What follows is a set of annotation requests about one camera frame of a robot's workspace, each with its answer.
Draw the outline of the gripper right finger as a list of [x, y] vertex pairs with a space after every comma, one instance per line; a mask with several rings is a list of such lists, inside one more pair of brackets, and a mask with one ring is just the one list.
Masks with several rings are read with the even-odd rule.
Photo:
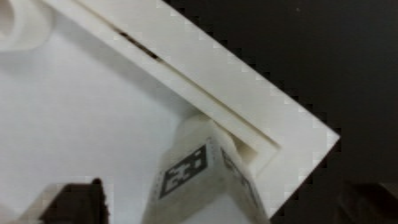
[[398, 183], [344, 183], [335, 224], [398, 224]]

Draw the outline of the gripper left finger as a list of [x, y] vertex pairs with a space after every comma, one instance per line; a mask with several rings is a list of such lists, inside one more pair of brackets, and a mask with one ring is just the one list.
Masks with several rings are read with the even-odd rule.
[[49, 184], [17, 218], [17, 224], [110, 224], [101, 179]]

